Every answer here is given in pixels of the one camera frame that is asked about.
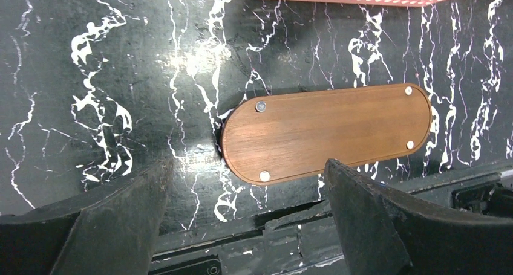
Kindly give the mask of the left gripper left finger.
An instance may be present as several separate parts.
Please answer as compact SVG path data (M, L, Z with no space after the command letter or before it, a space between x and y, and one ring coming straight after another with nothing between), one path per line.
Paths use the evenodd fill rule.
M147 274L173 168L164 158L24 215L1 216L1 273Z

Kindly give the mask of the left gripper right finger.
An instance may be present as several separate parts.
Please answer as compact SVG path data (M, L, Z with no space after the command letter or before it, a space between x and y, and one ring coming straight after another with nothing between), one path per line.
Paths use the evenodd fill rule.
M350 274L512 273L512 166L390 186L330 159L324 177Z

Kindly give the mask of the brown wooden oval tray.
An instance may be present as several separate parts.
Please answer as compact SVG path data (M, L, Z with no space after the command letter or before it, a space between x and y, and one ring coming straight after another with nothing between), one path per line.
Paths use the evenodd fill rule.
M410 155L432 114L412 83L255 97L228 116L221 153L247 183L283 183L322 173L331 158L355 167Z

